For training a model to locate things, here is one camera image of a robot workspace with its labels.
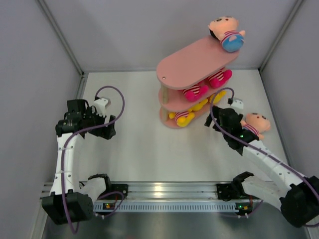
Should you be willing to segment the boy doll blue shorts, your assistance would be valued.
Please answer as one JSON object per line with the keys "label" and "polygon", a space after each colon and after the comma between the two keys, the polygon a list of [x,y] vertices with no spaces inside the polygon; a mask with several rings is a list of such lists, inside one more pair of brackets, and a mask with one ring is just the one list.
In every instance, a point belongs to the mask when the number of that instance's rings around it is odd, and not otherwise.
{"label": "boy doll blue shorts", "polygon": [[249,113],[245,119],[241,120],[244,129],[253,132],[260,140],[264,139],[263,133],[271,129],[270,121],[263,115],[258,113]]}

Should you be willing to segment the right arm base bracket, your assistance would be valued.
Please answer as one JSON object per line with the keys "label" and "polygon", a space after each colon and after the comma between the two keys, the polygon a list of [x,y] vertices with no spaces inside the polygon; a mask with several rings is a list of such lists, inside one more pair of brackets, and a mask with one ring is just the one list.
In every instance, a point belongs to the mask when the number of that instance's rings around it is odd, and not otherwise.
{"label": "right arm base bracket", "polygon": [[223,201],[259,199],[255,196],[246,194],[242,186],[236,186],[232,183],[218,183],[216,184],[216,189],[218,199]]}

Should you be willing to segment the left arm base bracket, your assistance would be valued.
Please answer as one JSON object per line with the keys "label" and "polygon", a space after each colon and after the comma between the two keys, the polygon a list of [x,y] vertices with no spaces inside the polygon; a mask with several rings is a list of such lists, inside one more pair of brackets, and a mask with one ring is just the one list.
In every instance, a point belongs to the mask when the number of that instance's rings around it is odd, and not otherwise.
{"label": "left arm base bracket", "polygon": [[115,195],[119,195],[120,197],[124,196],[123,191],[120,189],[113,190],[112,188],[107,188],[107,184],[101,178],[88,181],[79,192],[90,197],[92,202],[110,198]]}

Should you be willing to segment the pink white panda plush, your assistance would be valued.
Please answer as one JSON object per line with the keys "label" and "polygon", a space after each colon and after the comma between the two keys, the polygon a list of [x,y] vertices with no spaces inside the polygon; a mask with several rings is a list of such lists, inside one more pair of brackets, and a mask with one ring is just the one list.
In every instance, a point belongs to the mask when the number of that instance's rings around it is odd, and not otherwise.
{"label": "pink white panda plush", "polygon": [[182,90],[182,92],[189,102],[194,102],[200,99],[204,94],[206,94],[208,90],[209,87],[207,85],[201,86],[199,84],[195,84],[189,88]]}
{"label": "pink white panda plush", "polygon": [[232,70],[222,68],[207,78],[208,83],[214,89],[217,89],[228,82],[232,77]]}

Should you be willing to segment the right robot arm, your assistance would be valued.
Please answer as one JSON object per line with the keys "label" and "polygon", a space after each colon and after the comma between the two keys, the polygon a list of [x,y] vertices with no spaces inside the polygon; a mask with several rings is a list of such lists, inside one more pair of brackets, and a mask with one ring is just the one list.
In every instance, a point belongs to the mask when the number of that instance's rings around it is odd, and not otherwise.
{"label": "right robot arm", "polygon": [[205,126],[220,132],[231,149],[255,164],[273,184],[248,173],[233,184],[233,193],[239,198],[252,195],[274,206],[296,228],[318,227],[310,221],[319,215],[319,179],[302,175],[280,160],[256,134],[242,127],[241,118],[232,108],[211,106]]}

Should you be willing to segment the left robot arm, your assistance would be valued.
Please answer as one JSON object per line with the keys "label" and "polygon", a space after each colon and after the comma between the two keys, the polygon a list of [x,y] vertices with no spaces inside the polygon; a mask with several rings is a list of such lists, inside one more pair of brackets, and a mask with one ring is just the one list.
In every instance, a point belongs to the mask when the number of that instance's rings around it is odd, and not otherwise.
{"label": "left robot arm", "polygon": [[111,101],[96,97],[90,106],[86,100],[68,100],[64,118],[55,126],[58,157],[49,196],[42,198],[42,208],[57,225],[87,221],[93,216],[93,204],[112,195],[113,187],[107,174],[96,174],[80,186],[80,148],[89,133],[106,140],[115,136],[115,116],[105,125],[106,109]]}

